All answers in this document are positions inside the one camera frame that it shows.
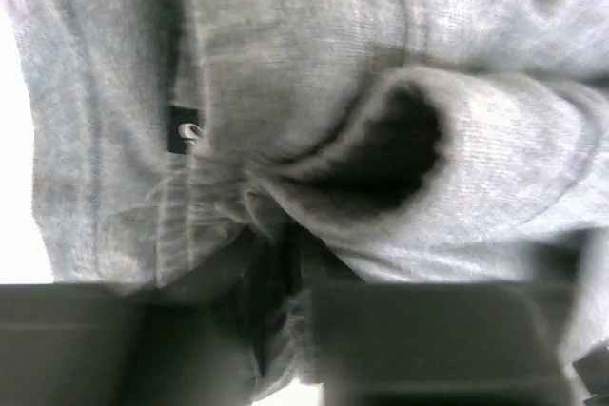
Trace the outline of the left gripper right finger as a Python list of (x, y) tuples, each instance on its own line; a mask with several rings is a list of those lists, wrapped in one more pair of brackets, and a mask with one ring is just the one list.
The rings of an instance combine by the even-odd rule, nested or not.
[(557, 356), (567, 287), (376, 283), (301, 231), (302, 355), (328, 405), (569, 405)]

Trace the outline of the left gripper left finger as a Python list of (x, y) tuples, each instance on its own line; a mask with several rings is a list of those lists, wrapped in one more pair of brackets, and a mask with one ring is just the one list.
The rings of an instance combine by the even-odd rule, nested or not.
[(1, 288), (5, 405), (247, 405), (285, 323), (289, 244), (244, 231), (171, 285)]

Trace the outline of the grey shorts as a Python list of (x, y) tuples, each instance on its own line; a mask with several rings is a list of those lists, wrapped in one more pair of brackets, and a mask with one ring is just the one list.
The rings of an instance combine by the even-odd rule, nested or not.
[(328, 405), (301, 231), (376, 283), (567, 287), (569, 405), (608, 401), (608, 0), (1, 0), (1, 288), (161, 289), (289, 244), (247, 405)]

